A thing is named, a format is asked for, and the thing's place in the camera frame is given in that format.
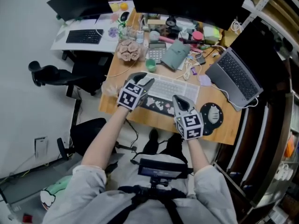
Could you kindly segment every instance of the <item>monitor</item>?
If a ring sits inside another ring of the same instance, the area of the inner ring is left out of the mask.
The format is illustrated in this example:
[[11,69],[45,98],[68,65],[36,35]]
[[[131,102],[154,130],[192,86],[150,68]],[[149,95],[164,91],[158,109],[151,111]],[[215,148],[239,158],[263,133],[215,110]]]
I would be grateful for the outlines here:
[[228,30],[244,0],[133,0],[139,13],[188,18]]
[[273,43],[253,23],[247,25],[230,47],[264,90],[289,77]]
[[108,0],[50,0],[47,3],[65,21],[112,13]]

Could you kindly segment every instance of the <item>computer mouse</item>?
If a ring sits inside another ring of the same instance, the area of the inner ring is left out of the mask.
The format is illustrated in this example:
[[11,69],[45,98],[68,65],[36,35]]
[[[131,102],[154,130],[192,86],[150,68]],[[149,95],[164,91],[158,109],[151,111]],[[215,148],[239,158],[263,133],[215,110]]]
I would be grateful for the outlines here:
[[130,14],[129,12],[124,12],[121,15],[121,21],[126,21],[128,19],[129,14]]

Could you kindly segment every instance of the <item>glove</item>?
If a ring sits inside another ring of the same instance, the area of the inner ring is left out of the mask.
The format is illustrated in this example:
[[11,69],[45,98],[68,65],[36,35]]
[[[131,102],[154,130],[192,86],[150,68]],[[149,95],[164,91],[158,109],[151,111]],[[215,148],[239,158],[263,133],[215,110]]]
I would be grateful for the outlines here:
[[130,111],[143,103],[149,89],[153,85],[155,79],[149,80],[145,85],[137,85],[137,83],[146,76],[145,72],[137,72],[131,74],[121,88],[117,104],[128,108]]
[[194,102],[180,95],[174,95],[172,101],[174,122],[184,140],[201,137],[204,131],[204,123],[201,113],[195,108]]

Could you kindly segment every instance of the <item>cable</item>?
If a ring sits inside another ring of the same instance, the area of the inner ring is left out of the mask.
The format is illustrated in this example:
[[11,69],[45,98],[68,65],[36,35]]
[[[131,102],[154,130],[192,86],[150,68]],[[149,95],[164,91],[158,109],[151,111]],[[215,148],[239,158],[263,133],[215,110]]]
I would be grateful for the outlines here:
[[241,23],[239,23],[236,19],[230,25],[230,29],[236,34],[239,34],[238,31],[240,31],[240,33],[243,31]]
[[79,115],[78,115],[78,119],[79,119],[79,124],[81,124],[81,114],[83,113],[83,108],[82,108],[82,97],[81,97],[81,95],[80,95],[80,93],[79,93],[79,88],[78,87],[76,87],[77,88],[77,95],[78,95],[78,97],[79,97],[79,100],[81,101],[81,103],[80,103],[80,107],[79,107],[79,110],[80,110],[80,112],[79,112]]
[[29,169],[26,173],[24,173],[22,176],[20,176],[20,177],[24,177],[27,173],[29,173],[30,172],[30,170],[31,169]]
[[142,17],[141,22],[140,22],[140,31],[141,31],[143,19],[144,19],[144,17]]
[[97,28],[95,28],[95,31],[97,32],[97,34],[99,34],[104,40],[108,41],[108,42],[118,42],[119,39],[117,40],[109,40],[107,38],[105,38],[101,33],[98,32]]
[[211,55],[211,53],[213,52],[213,51],[215,51],[217,48],[214,48],[209,54],[207,54],[206,56],[204,56],[204,58],[207,58],[209,55]]
[[226,48],[223,47],[223,46],[220,46],[220,45],[207,45],[207,44],[205,44],[205,46],[208,46],[208,47],[221,47],[224,51],[226,51]]
[[134,141],[131,142],[131,146],[130,148],[133,147],[133,145],[135,144],[135,142],[138,140],[139,138],[139,133],[134,129],[134,127],[132,126],[132,124],[126,119],[126,122],[131,126],[131,128],[134,130],[134,132],[136,133],[136,139]]
[[158,143],[158,145],[168,142],[168,140],[163,140],[162,142]]
[[178,76],[176,79],[179,79],[179,78],[183,77],[184,80],[188,80],[188,79],[190,78],[191,68],[194,67],[194,66],[197,66],[197,65],[200,66],[200,70],[199,70],[199,72],[198,72],[198,73],[200,74],[201,69],[202,69],[202,66],[201,66],[201,64],[200,64],[199,62],[195,61],[194,64],[191,64],[190,62],[186,61],[186,62],[185,62],[186,70],[185,70],[184,74]]
[[131,68],[133,67],[133,65],[135,65],[135,63],[136,63],[136,61],[134,61],[134,63],[133,63],[129,68],[127,68],[125,71],[123,71],[122,73],[119,73],[119,74],[117,74],[117,75],[113,75],[113,76],[107,76],[107,75],[105,75],[105,76],[106,76],[106,77],[117,77],[117,76],[120,76],[120,75],[122,75],[123,73],[127,72],[129,69],[131,69]]
[[214,85],[212,85],[212,87],[214,87],[214,88],[217,89],[217,90],[220,90],[220,91],[225,92],[225,93],[227,94],[227,96],[228,96],[228,101],[229,101],[232,105],[236,106],[237,108],[240,108],[240,109],[246,109],[246,108],[248,108],[248,107],[256,107],[256,106],[258,105],[258,99],[256,98],[256,104],[255,104],[255,105],[248,105],[248,106],[246,106],[246,107],[239,107],[239,106],[237,106],[235,103],[233,103],[233,102],[231,102],[231,101],[229,100],[229,95],[228,95],[227,91],[222,90],[222,89],[219,89],[217,86],[214,86]]
[[[44,164],[46,167],[36,167],[36,168],[34,168],[32,171],[31,171],[31,173],[33,173],[33,172],[36,172],[36,171],[41,171],[41,170],[44,170],[44,169],[47,169],[47,168],[49,168],[50,166],[52,166],[54,163],[55,163],[55,161],[54,162],[51,162],[51,164],[49,165],[49,163],[46,165],[46,164]],[[2,189],[2,191],[4,192],[4,190],[6,190],[6,188],[8,188],[10,185],[15,185],[17,182],[18,182],[18,180],[19,180],[19,178],[21,178],[21,177],[24,177],[28,172],[29,172],[30,170],[28,170],[26,173],[24,173],[22,176],[17,176],[17,177],[13,177],[13,175],[14,175],[14,173],[10,173],[10,175],[8,176],[8,177],[6,177],[5,179],[3,179],[1,182],[0,182],[0,185],[1,184],[3,184],[3,183],[5,183],[5,182],[8,182],[8,185],[5,187],[5,188],[3,188]],[[10,182],[10,180],[8,180],[8,178],[9,179],[17,179],[17,181],[15,182],[15,183],[12,183],[12,182]]]
[[34,157],[35,156],[35,154],[33,154],[32,156],[30,156],[29,158],[27,158],[23,163],[21,163],[13,172],[11,172],[11,173],[9,173],[9,175],[5,178],[5,179],[3,179],[1,182],[0,182],[0,185],[1,184],[3,184],[3,183],[5,183],[6,182],[6,180],[8,179],[8,178],[10,178],[11,176],[13,176],[14,175],[14,173],[24,164],[24,163],[26,163],[27,161],[29,161],[32,157]]

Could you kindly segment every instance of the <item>white wall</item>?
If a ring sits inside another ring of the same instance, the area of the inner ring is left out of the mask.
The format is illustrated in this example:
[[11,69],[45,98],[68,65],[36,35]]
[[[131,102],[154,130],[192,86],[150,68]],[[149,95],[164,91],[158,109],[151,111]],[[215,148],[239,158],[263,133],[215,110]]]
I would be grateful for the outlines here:
[[61,26],[48,0],[0,0],[0,178],[34,154],[34,138],[48,136],[48,154],[32,157],[16,173],[55,160],[56,139],[71,127],[75,100],[65,86],[37,87],[28,64],[71,70],[62,52],[50,51]]

